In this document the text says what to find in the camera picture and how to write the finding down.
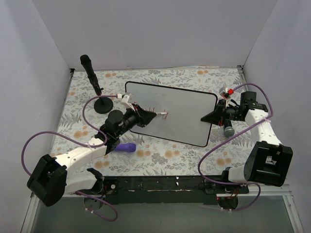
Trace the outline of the white whiteboard black frame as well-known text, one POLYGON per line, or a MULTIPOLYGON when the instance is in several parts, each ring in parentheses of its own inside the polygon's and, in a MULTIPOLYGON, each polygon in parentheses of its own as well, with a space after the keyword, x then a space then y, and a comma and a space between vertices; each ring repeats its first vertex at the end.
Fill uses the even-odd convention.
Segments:
POLYGON ((201 118, 211 113, 218 101, 214 93, 128 81, 125 91, 131 102, 147 111, 165 112, 146 127, 135 126, 133 133, 206 147, 211 124, 201 118))

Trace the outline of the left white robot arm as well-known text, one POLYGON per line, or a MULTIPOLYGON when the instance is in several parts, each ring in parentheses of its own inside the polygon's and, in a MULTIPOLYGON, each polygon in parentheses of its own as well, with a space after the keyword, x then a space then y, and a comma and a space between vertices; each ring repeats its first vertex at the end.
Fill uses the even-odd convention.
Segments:
POLYGON ((76 171, 112 152, 120 144, 123 134, 134 126, 147 126, 156 116, 155 112, 146 111, 137 104, 125 113, 111 111, 99 132, 84 146, 55 157, 42 156, 27 181, 27 187, 47 207, 57 203, 64 194, 80 190, 99 194, 104 187, 103 175, 93 168, 81 174, 76 171))

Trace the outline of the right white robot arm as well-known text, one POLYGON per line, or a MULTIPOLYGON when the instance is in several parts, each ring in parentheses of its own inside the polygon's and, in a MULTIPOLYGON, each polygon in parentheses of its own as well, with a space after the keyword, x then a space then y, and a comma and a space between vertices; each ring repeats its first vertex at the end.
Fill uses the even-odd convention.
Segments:
POLYGON ((256 92, 241 93, 240 104, 228 104, 233 90, 223 92, 214 111, 201 118, 202 122, 230 126, 232 121, 243 121, 251 128, 251 136, 255 142, 245 164, 240 167, 227 167, 219 180, 220 188, 233 192, 238 184, 262 183, 281 187, 286 179, 293 157, 293 150, 284 146, 277 138, 268 119, 268 108, 258 103, 256 92))

